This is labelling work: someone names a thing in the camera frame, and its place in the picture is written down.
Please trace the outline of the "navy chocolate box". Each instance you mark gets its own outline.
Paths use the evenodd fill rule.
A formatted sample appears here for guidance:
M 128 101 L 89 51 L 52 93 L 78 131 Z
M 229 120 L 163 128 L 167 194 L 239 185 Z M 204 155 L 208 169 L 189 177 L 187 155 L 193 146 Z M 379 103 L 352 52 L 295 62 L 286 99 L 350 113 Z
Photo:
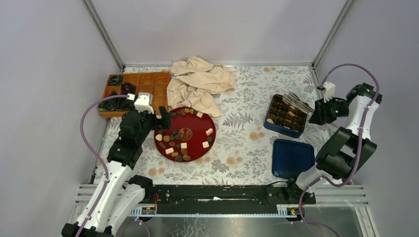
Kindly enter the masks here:
M 268 123 L 267 119 L 272 119 L 274 124 Z M 282 95 L 275 94 L 271 99 L 263 126 L 288 137 L 299 138 L 304 132 L 306 121 L 307 114 L 286 104 Z

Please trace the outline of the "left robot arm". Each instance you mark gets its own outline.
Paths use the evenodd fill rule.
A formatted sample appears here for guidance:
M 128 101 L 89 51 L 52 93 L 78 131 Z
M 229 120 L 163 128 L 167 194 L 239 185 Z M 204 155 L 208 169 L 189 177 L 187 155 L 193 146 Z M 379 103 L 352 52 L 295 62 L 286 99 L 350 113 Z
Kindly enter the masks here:
M 122 116 L 118 138 L 103 164 L 105 173 L 84 211 L 74 223 L 65 224 L 62 236 L 114 237 L 133 208 L 153 198 L 153 181 L 131 173 L 149 133 L 170 128 L 171 115 L 164 106 L 159 111 L 160 118 L 147 110 L 133 110 Z

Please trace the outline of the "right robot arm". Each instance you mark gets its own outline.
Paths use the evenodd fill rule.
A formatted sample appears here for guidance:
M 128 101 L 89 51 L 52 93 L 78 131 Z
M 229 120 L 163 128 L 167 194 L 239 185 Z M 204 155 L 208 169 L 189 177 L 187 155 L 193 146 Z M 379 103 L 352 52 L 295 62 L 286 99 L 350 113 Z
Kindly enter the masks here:
M 303 191 L 312 193 L 325 182 L 336 187 L 333 180 L 350 180 L 377 149 L 371 141 L 370 126 L 382 95 L 367 83 L 354 86 L 345 98 L 334 96 L 335 85 L 330 82 L 320 89 L 324 97 L 315 102 L 309 123 L 325 125 L 337 118 L 347 118 L 347 122 L 323 145 L 315 164 L 287 182 L 283 196 L 290 203 L 298 202 Z

